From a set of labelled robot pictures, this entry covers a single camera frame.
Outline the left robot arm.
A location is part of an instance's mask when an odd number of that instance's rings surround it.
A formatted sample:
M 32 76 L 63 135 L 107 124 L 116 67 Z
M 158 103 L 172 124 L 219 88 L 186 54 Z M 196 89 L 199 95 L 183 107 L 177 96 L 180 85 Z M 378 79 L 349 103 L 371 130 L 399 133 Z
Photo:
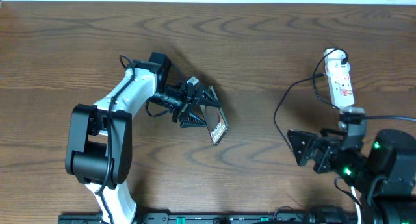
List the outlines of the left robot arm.
M 182 128 L 205 127 L 214 146 L 229 130 L 213 87 L 191 77 L 167 84 L 175 65 L 165 53 L 149 60 L 119 57 L 125 70 L 120 83 L 93 105 L 78 104 L 71 113 L 65 169 L 96 198 L 99 214 L 63 214 L 59 223 L 141 223 L 127 176 L 133 157 L 133 118 L 150 103 L 164 107 Z

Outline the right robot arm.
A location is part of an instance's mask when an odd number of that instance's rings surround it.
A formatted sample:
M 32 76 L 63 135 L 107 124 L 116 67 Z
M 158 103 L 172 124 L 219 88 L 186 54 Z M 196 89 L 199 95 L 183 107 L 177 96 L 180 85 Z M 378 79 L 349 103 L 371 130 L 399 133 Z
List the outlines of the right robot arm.
M 415 138 L 396 129 L 382 129 L 368 156 L 345 139 L 289 130 L 296 162 L 314 160 L 318 174 L 334 172 L 361 193 L 362 223 L 415 222 Z

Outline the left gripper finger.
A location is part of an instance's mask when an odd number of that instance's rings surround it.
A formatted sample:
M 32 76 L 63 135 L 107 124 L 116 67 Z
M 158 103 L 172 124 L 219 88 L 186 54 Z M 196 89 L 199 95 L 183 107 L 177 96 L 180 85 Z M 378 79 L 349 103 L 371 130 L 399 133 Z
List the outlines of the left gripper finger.
M 200 106 L 211 106 L 215 108 L 221 107 L 220 101 L 217 99 L 212 86 L 208 87 L 208 89 L 202 86 L 197 88 L 196 104 Z
M 179 118 L 181 128 L 190 128 L 190 127 L 206 127 L 207 124 L 205 120 L 199 115 L 190 112 Z

